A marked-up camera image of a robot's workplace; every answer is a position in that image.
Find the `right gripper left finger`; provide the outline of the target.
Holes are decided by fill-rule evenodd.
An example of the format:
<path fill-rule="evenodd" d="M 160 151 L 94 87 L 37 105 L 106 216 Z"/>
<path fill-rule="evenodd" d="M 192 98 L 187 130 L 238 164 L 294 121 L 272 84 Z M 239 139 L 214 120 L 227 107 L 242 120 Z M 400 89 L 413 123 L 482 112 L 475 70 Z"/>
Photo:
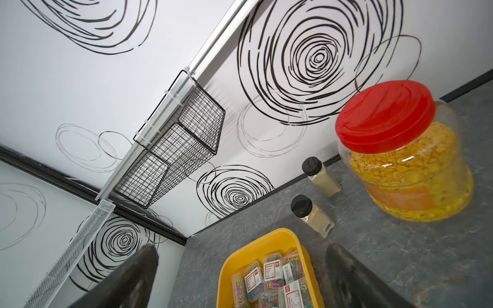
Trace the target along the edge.
<path fill-rule="evenodd" d="M 155 246 L 144 245 L 71 307 L 147 308 L 158 265 Z"/>

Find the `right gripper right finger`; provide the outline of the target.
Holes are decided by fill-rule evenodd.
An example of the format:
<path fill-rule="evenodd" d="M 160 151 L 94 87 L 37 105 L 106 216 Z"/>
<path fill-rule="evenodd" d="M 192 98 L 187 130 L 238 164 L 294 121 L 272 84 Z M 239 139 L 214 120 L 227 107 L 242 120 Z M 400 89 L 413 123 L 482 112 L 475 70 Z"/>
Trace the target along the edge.
<path fill-rule="evenodd" d="M 336 307 L 413 306 L 337 243 L 327 248 L 326 267 Z"/>

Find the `yellow plastic tray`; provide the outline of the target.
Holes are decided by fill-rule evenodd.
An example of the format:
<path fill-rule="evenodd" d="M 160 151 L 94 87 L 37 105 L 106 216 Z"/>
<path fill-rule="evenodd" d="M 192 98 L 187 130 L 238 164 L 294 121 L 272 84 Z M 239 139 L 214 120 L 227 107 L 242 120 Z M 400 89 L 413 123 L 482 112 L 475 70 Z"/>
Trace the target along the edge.
<path fill-rule="evenodd" d="M 261 261 L 275 252 L 286 253 L 297 250 L 306 276 L 308 290 L 315 307 L 324 307 L 324 299 L 318 287 L 315 272 L 308 251 L 298 237 L 287 228 L 278 228 L 247 244 L 231 254 L 222 266 L 218 281 L 217 307 L 234 307 L 232 276 L 245 270 L 254 261 Z"/>

